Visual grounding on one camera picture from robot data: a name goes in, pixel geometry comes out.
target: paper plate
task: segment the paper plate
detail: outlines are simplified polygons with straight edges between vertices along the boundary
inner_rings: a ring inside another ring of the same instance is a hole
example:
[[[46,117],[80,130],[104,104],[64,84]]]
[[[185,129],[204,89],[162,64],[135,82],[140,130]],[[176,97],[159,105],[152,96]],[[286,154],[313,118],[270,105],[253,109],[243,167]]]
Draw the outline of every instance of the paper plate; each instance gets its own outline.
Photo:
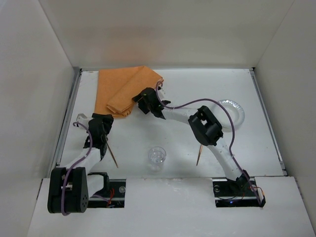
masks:
[[[228,111],[233,120],[235,129],[242,125],[245,120],[245,112],[237,102],[233,100],[220,100],[218,102]],[[214,105],[212,112],[221,123],[222,127],[232,128],[226,113],[219,106]]]

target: folded orange towel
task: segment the folded orange towel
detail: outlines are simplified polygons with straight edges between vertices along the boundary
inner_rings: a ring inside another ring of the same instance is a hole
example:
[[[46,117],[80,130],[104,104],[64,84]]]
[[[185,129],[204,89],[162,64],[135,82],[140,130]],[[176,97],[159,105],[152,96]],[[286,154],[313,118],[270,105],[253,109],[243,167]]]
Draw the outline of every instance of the folded orange towel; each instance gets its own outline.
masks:
[[[94,112],[128,116],[135,104],[132,98],[146,87],[154,88],[161,78],[146,66],[100,70]]]

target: white table surface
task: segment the white table surface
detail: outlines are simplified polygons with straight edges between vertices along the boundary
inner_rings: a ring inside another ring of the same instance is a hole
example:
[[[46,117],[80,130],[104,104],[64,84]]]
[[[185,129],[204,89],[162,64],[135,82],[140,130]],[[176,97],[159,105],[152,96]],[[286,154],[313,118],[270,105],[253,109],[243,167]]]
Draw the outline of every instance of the white table surface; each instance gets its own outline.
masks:
[[[125,208],[47,211],[44,179],[28,237],[314,237],[293,177],[257,177],[267,203],[216,208],[208,178],[130,179]]]
[[[282,176],[277,152],[270,136],[264,113],[260,106],[249,70],[242,69],[162,69],[155,70],[163,76],[164,98],[180,105],[199,98],[231,99],[245,111],[245,121],[236,132],[233,152],[240,165],[251,176]],[[80,113],[91,116],[94,111],[98,72],[83,72],[72,114],[72,122]],[[196,103],[211,106],[210,102]],[[82,150],[86,133],[69,127],[61,159],[66,165]],[[199,143],[191,128],[185,124],[143,114],[135,106],[131,115],[115,119],[108,136],[109,145],[117,159],[117,169],[110,153],[95,165],[93,171],[106,171],[111,179],[161,177],[224,177],[224,172],[214,155],[203,149],[196,166]],[[229,144],[231,133],[224,133]],[[151,173],[147,168],[148,150],[161,146],[167,152],[164,169]]]

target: transparent cup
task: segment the transparent cup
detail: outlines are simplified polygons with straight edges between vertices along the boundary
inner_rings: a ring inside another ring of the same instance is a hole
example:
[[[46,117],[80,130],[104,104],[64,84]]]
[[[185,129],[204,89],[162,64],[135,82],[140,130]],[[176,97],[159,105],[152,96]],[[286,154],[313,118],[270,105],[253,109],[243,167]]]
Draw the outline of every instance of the transparent cup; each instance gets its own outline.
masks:
[[[153,147],[148,152],[149,168],[152,172],[160,172],[166,160],[166,151],[162,147]]]

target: white panel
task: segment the white panel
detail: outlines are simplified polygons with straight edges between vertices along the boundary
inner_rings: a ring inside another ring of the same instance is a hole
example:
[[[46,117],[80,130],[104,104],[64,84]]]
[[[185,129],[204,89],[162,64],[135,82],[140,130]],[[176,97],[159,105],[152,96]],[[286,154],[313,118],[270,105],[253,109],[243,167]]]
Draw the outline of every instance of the white panel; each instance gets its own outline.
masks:
[[[316,2],[296,0],[256,75],[288,172],[302,185],[316,227]]]
[[[29,237],[314,237],[292,177],[258,177],[267,204],[216,208],[212,183],[196,179],[128,179],[125,208],[49,214],[45,179]]]
[[[293,0],[40,0],[81,67],[257,65]]]
[[[37,0],[0,12],[0,235],[24,237],[61,127],[73,70]]]
[[[174,105],[184,104],[199,98],[215,100],[232,99],[245,110],[245,121],[236,132],[233,152],[240,165],[252,176],[283,175],[277,152],[270,136],[249,70],[242,69],[170,69],[156,70],[163,76],[164,97]],[[91,116],[94,111],[98,72],[83,72],[72,114]],[[213,107],[210,102],[191,105]],[[224,138],[229,144],[231,132]],[[61,165],[66,165],[82,151],[87,134],[70,126]],[[222,167],[208,149],[203,149],[196,167],[199,143],[191,128],[183,123],[163,120],[152,114],[143,114],[135,106],[127,118],[115,119],[109,135],[109,145],[116,157],[115,166],[111,154],[96,164],[93,171],[108,172],[112,179],[127,177],[224,177]],[[148,151],[161,146],[167,152],[164,169],[152,174],[147,168]]]

